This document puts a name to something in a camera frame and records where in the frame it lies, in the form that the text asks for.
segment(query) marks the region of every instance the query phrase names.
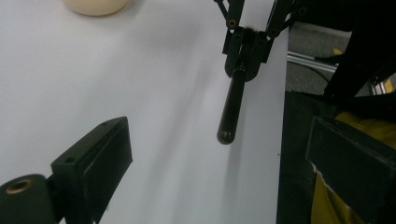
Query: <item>yellow object on floor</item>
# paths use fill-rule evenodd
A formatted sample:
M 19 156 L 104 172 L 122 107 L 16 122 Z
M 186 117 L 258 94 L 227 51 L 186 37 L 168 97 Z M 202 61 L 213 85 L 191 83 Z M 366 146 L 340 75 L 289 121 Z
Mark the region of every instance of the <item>yellow object on floor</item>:
M 366 119 L 350 112 L 337 116 L 337 120 L 366 133 L 374 139 L 396 149 L 396 124 L 381 119 Z M 311 214 L 312 224 L 361 224 L 356 215 L 317 174 Z

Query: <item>black cable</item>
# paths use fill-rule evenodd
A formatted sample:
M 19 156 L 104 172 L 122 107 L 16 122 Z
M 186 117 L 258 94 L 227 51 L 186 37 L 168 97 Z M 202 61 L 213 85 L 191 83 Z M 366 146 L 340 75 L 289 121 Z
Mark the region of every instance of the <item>black cable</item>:
M 311 68 L 311 67 L 309 67 L 309 66 L 306 66 L 306 65 L 303 65 L 303 64 L 300 64 L 300 63 L 295 63 L 295 62 L 288 62 L 288 63 L 297 64 L 297 65 L 300 65 L 300 66 L 302 66 L 302 67 L 304 67 L 304 68 L 307 68 L 307 69 L 311 70 L 312 72 L 316 73 L 316 74 L 317 74 L 318 76 L 320 76 L 321 78 L 323 78 L 323 80 L 325 80 L 327 83 L 330 82 L 329 79 L 327 79 L 322 73 L 320 73 L 320 72 L 319 72 L 318 70 L 316 70 L 316 69 L 313 69 L 313 68 Z

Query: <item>beige bowl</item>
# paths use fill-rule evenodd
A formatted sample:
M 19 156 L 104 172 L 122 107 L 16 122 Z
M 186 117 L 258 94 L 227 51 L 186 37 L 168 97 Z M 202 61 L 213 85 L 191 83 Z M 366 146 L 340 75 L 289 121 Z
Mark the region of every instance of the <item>beige bowl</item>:
M 73 11 L 88 16 L 105 16 L 120 11 L 129 0 L 64 0 Z

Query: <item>silver metal bar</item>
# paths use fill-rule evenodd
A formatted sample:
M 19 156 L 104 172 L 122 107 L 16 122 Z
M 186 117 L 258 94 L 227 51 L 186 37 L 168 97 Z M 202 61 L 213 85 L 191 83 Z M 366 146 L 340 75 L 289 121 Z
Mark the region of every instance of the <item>silver metal bar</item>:
M 306 56 L 303 54 L 294 53 L 294 52 L 290 52 L 290 51 L 288 51 L 288 62 L 305 65 L 308 67 L 320 69 L 320 70 L 331 72 L 331 73 L 334 73 L 335 70 L 337 69 L 337 66 L 335 66 L 335 65 L 321 63 L 321 62 L 315 61 L 314 57 L 310 57 L 310 56 Z

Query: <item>yellow fabric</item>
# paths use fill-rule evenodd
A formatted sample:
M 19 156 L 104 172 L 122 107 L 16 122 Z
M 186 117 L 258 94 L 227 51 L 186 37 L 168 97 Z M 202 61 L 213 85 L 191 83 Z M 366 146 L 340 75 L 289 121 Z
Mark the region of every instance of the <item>yellow fabric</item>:
M 380 119 L 365 119 L 350 112 L 341 113 L 338 120 L 396 149 L 396 124 Z M 361 224 L 361 219 L 325 185 L 317 174 L 311 214 L 312 224 Z

